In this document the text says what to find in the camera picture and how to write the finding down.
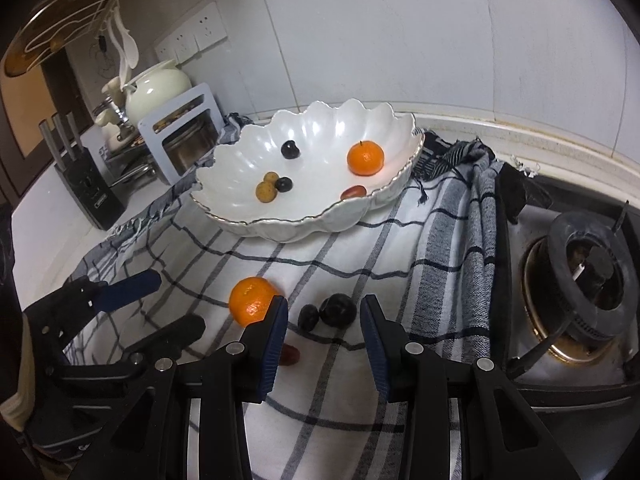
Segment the white ladle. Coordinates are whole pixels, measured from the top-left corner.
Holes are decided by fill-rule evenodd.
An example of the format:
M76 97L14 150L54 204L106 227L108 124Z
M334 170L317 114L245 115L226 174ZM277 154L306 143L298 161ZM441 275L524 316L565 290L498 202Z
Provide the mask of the white ladle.
M127 82L127 77L129 75L129 66L128 66L124 48L120 44L120 41L117 39L116 27L114 25L114 20L112 18L110 19L110 24L108 24L108 33L110 34L112 43L114 44L116 51L118 53L119 88L123 89L125 87L125 84Z

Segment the white wall socket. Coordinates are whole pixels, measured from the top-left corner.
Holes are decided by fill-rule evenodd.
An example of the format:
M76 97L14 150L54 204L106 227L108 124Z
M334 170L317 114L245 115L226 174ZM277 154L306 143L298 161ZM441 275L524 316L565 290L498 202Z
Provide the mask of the white wall socket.
M227 38L216 2L210 2L194 14L192 34L200 51L205 51Z
M160 40L160 42L154 46L154 51L160 62L169 60L175 61L177 59L174 47L172 46L172 40L170 38Z
M190 29L182 25L170 34L171 47L177 62L183 64L198 54L198 44Z

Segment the checked grey white cloth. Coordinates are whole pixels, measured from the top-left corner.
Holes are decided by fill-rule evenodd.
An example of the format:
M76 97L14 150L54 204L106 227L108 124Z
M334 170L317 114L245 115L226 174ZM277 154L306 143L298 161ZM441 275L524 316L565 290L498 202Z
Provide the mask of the checked grey white cloth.
M76 276L114 282L154 269L157 292L100 314L66 348L75 364L108 364L146 335L195 313L206 329L191 361L237 340L227 300L242 278L265 278L292 316L333 294L374 295L415 341L453 361L490 353L489 313L497 252L502 163L480 140L445 144L440 174L420 171L395 203L353 228L294 244L242 238L217 228L191 200L190 179L168 188L81 259ZM406 409L376 391L358 324L288 326L300 353L267 399L244 411L257 479L393 479Z

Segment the cream ceramic pot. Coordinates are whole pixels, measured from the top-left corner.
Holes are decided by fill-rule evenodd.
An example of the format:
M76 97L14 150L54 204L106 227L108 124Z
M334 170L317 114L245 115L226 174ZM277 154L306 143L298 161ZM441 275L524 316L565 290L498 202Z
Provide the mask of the cream ceramic pot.
M152 110L192 88L189 76L172 58L148 68L122 87L126 116L137 127Z

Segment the orange mandarin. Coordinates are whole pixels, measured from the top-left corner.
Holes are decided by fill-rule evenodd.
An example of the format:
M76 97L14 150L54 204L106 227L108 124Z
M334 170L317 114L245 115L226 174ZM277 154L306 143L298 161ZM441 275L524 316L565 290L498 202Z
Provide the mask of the orange mandarin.
M385 153L373 141L358 141L349 149L346 160L352 174L360 177L372 177L384 167Z
M275 296L282 296L282 292L265 278L243 278L232 288L228 308L235 322L246 327L262 322Z

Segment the white wall-mounted rack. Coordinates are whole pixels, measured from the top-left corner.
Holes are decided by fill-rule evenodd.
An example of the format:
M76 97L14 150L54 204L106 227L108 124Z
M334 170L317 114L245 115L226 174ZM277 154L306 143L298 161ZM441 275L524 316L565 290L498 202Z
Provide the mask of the white wall-mounted rack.
M3 55L3 71L23 76L88 32L104 29L118 0L39 0Z

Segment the dark grape in bowl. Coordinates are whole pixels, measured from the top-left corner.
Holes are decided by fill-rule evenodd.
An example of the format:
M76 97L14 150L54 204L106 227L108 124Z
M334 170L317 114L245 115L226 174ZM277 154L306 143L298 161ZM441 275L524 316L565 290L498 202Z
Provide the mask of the dark grape in bowl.
M296 159L300 155L298 146L293 140L287 140L281 145L281 154L287 159Z

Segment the dark plum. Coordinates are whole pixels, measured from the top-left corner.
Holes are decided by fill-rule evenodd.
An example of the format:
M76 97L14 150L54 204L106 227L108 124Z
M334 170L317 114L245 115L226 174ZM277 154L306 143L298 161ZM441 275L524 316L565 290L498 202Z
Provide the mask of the dark plum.
M327 326L344 330L352 325L357 315L352 298L338 292L326 298L320 306L319 318Z

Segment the tan longan fruit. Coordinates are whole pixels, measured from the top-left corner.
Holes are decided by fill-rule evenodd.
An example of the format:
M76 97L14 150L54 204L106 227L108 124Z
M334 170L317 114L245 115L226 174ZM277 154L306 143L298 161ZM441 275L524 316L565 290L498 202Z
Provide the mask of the tan longan fruit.
M269 183L276 183L280 176L273 171L269 171L264 175L264 181Z
M262 181L256 185L255 196L263 204L271 203L278 196L278 190L273 183Z

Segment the small dark blueberry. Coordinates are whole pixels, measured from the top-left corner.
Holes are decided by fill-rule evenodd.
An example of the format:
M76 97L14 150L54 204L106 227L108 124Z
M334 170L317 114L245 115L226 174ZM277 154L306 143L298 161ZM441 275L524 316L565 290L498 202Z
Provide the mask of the small dark blueberry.
M274 182L274 187L280 192L285 193L293 188L293 181L289 177L280 177Z

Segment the small dark grape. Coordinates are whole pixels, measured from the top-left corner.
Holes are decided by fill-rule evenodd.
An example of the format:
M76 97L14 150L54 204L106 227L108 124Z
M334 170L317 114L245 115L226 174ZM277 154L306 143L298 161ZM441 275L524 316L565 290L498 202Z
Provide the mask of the small dark grape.
M302 333L311 333L319 322L319 310L313 304L305 304L299 311L297 325Z

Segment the orange mandarin in bowl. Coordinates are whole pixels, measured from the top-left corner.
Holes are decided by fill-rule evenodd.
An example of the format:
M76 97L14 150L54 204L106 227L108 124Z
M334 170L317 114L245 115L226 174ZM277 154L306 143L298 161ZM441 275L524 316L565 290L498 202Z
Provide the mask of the orange mandarin in bowl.
M358 141L349 149L346 160L352 174L360 177L372 177L384 167L385 153L373 141Z

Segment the white rice spoon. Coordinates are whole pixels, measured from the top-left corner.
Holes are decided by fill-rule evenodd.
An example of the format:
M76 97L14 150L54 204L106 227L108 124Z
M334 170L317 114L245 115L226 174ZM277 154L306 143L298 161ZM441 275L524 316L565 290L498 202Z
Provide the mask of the white rice spoon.
M116 27L120 32L120 36L122 37L122 48L124 49L128 65L133 70L139 63L139 49L136 40L131 36L129 29L122 21L119 8L116 8L114 11L114 20Z

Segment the red jujube date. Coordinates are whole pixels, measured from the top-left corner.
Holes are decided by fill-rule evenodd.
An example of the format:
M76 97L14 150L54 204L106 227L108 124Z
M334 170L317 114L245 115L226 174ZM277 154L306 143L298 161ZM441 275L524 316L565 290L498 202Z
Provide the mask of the red jujube date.
M292 344L284 344L279 358L280 366L292 366L299 362L300 351Z
M362 185L354 185L346 188L341 194L341 200L350 200L351 198L364 197L368 194L367 189Z

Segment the gas stove burner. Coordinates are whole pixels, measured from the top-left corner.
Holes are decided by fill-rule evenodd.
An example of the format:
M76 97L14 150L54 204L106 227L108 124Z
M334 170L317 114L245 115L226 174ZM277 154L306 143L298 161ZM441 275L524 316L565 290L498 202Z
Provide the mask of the gas stove burner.
M617 385L638 349L639 279L620 227L593 212L528 206L510 233L518 259L506 374L526 385Z

